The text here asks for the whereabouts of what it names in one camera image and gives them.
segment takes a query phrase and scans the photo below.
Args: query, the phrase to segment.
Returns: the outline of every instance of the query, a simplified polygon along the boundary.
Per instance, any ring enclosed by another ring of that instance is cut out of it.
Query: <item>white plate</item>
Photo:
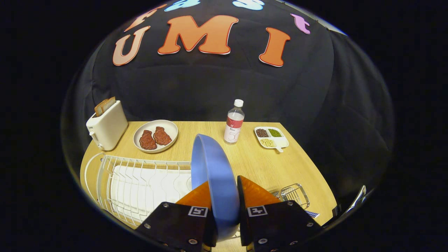
[[[154,138],[154,132],[156,127],[163,127],[165,129],[165,132],[171,137],[172,141],[167,145],[157,145],[157,148],[154,150],[145,150],[140,146],[140,138],[143,135],[144,130],[150,130],[152,132],[153,138]],[[167,120],[155,120],[148,123],[143,124],[134,134],[134,145],[142,152],[146,153],[158,153],[161,151],[164,151],[171,147],[171,145],[176,141],[178,129],[176,124],[172,121]]]
[[[267,132],[268,137],[258,137],[257,135],[257,129],[264,129]],[[269,132],[269,129],[276,130],[280,133],[281,136],[273,137],[271,133]],[[257,137],[258,141],[260,142],[260,145],[265,147],[266,149],[277,149],[279,152],[283,152],[282,148],[289,146],[289,141],[284,136],[283,132],[279,128],[275,127],[255,127],[254,129],[255,136]],[[270,139],[274,142],[275,147],[266,147],[261,143],[261,139]]]

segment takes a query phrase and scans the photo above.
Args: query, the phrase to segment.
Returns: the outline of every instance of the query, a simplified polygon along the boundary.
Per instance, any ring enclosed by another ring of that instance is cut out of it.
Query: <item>orange letter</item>
[[[181,37],[185,50],[190,52],[204,37],[205,42],[199,46],[199,51],[204,53],[228,54],[230,47],[227,46],[227,39],[230,29],[238,18],[231,16],[214,16],[201,27],[198,27],[192,16],[182,16],[170,19],[168,24],[167,37],[164,45],[158,49],[159,54],[170,54],[180,51],[177,45],[178,36]]]
[[[281,56],[283,54],[284,45],[286,41],[290,40],[290,36],[280,30],[274,28],[266,28],[269,33],[269,40],[267,42],[266,50],[258,57],[261,62],[281,67],[283,66],[283,60]]]
[[[144,18],[152,16],[152,14],[154,14],[157,11],[157,9],[163,8],[165,6],[167,6],[167,5],[166,4],[161,5],[155,9],[148,11],[147,13],[145,13],[143,15],[140,15],[137,19],[135,19],[135,21],[124,32],[127,32],[127,31],[129,31],[129,29],[136,27],[139,24],[143,23],[143,21],[145,21]]]
[[[149,28],[150,26],[145,26],[142,29],[134,32],[135,38],[132,42],[131,50],[126,55],[123,55],[123,47],[125,46],[126,40],[131,35],[126,35],[115,43],[115,51],[113,52],[112,57],[112,62],[114,65],[125,65],[128,64],[129,61],[134,59],[134,57],[137,55],[138,49],[140,48],[140,42],[142,41],[143,34],[145,33],[145,31],[149,30]]]

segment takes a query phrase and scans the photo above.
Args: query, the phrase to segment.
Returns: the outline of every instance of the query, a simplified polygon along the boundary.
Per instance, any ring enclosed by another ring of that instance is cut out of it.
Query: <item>toaster lever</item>
[[[98,138],[96,138],[95,132],[91,131],[91,132],[89,133],[89,135],[93,138],[93,140],[95,141],[95,143],[98,144]]]

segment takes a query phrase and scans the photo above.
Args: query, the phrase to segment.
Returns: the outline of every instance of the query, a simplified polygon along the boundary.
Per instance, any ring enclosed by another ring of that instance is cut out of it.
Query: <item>blue bowl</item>
[[[218,241],[231,238],[238,229],[240,199],[232,167],[218,142],[197,134],[191,155],[192,188],[208,181]]]

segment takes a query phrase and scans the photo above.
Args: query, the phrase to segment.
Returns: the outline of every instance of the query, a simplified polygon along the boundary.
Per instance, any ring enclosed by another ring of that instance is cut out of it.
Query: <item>blue letter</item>
[[[200,4],[199,0],[180,0],[176,3],[172,4],[170,7],[166,8],[165,11],[175,10],[179,8],[187,8],[191,6],[195,6],[197,4]]]
[[[237,0],[232,2],[237,7],[243,7],[251,10],[262,10],[264,3],[260,0]]]

